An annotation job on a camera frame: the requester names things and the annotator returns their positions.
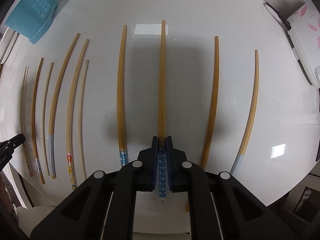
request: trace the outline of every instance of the white table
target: white table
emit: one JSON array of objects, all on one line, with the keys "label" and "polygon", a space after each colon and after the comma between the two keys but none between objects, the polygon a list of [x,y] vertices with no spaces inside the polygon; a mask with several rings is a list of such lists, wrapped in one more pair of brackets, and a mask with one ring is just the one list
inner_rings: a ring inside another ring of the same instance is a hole
[{"label": "white table", "polygon": [[[83,109],[87,174],[120,169],[116,127],[116,77],[121,33],[128,25],[125,59],[125,114],[129,160],[151,146],[157,134],[160,36],[137,35],[137,24],[168,25],[167,134],[173,146],[199,163],[210,106],[214,36],[220,39],[220,86],[216,125],[206,171],[230,171],[244,134],[252,98],[254,50],[259,50],[260,84],[249,145],[236,178],[269,205],[293,188],[316,164],[319,144],[319,92],[309,85],[287,36],[261,0],[58,0],[49,31],[32,45],[18,41],[0,81],[0,139],[20,132],[20,84],[25,66],[26,141],[35,176],[26,168],[22,149],[11,164],[36,189],[56,203],[71,192],[66,158],[66,114],[76,61],[86,38],[89,67]],[[46,109],[46,130],[53,90],[65,54],[77,32],[80,39],[67,66],[55,122],[57,178],[46,174],[41,141],[43,88],[54,61]],[[31,144],[30,108],[37,67],[44,57],[36,102],[37,143],[45,185],[36,174]],[[83,182],[77,148],[75,101],[73,142],[78,185]],[[285,144],[272,157],[272,149]],[[189,232],[184,212],[187,194],[168,194],[160,205],[157,192],[138,193],[134,231]]]}]

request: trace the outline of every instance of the pink leaf pattern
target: pink leaf pattern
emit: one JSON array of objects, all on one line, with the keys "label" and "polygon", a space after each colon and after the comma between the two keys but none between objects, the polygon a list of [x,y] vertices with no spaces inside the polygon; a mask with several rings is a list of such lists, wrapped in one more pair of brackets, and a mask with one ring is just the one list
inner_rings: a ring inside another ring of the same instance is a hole
[{"label": "pink leaf pattern", "polygon": [[307,12],[307,5],[305,5],[301,10],[301,17],[303,17]]},{"label": "pink leaf pattern", "polygon": [[318,31],[318,29],[317,29],[316,26],[314,26],[314,25],[312,25],[312,24],[308,24],[308,26],[309,26],[309,28],[310,28],[311,30],[313,30],[313,31],[315,31],[315,32]]}]

